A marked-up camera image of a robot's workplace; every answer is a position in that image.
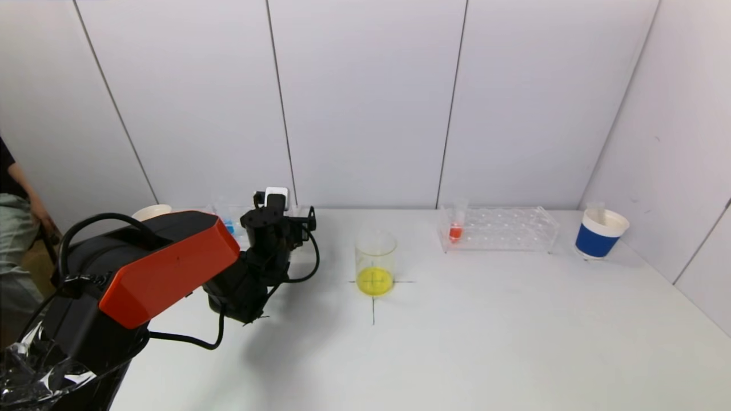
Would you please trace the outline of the person's hand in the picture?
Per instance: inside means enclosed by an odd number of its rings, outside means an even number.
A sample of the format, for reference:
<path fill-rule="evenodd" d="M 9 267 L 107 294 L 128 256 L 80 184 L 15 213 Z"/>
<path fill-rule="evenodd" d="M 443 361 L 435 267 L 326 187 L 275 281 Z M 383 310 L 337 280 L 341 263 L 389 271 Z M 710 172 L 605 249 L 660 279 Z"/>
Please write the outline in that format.
<path fill-rule="evenodd" d="M 42 202 L 42 200 L 37 196 L 31 196 L 30 199 L 30 209 L 31 209 L 31 215 L 34 219 L 39 221 L 41 226 L 43 227 L 44 231 L 49 235 L 55 235 L 58 232 L 57 225 L 53 221 L 53 218 L 50 216 L 47 208 L 45 207 L 45 204 Z"/>

